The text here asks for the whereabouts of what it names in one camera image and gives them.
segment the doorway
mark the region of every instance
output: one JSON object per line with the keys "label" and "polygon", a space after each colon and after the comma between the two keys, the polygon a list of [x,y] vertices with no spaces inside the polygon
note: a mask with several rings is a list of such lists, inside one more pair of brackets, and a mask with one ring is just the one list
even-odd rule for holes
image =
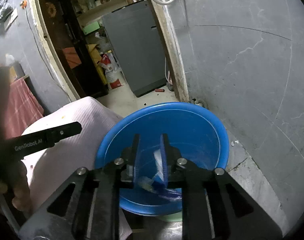
{"label": "doorway", "polygon": [[55,51],[81,98],[92,96],[114,109],[128,98],[137,110],[139,98],[162,88],[166,93],[153,93],[162,99],[152,97],[143,107],[176,101],[164,38],[146,0],[39,2]]}

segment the sunflower decoration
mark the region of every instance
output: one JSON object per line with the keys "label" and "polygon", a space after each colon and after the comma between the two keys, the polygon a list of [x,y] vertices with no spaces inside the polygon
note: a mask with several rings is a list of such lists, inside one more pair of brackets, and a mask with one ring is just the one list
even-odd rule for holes
{"label": "sunflower decoration", "polygon": [[47,13],[50,15],[51,18],[54,18],[56,15],[56,8],[55,5],[51,2],[45,3],[47,8]]}

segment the tiled floor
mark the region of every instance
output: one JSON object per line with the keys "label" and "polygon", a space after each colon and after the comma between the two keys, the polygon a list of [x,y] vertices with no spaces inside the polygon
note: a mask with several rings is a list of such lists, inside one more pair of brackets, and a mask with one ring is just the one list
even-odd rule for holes
{"label": "tiled floor", "polygon": [[174,92],[168,90],[167,86],[162,87],[165,92],[150,92],[137,98],[131,91],[128,84],[109,91],[109,94],[97,98],[97,100],[107,108],[113,110],[122,117],[151,105],[164,102],[176,102]]}

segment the blue bowl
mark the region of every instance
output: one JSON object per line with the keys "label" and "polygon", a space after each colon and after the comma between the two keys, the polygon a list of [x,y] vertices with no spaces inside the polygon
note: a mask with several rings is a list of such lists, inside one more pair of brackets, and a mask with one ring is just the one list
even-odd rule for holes
{"label": "blue bowl", "polygon": [[[229,156],[228,134],[222,122],[209,110],[190,103],[170,102],[138,110],[118,122],[104,137],[97,151],[95,168],[119,158],[140,134],[139,176],[156,174],[153,152],[160,148],[160,136],[167,133],[170,144],[181,155],[209,170],[225,168]],[[143,216],[168,215],[181,211],[182,201],[169,201],[141,188],[121,189],[121,208]]]}

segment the pink towel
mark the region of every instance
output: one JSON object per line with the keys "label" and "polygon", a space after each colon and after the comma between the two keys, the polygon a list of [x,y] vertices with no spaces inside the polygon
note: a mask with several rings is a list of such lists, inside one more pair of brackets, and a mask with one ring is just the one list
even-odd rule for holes
{"label": "pink towel", "polygon": [[10,86],[5,114],[6,138],[20,136],[32,123],[43,117],[44,109],[38,103],[23,78]]}

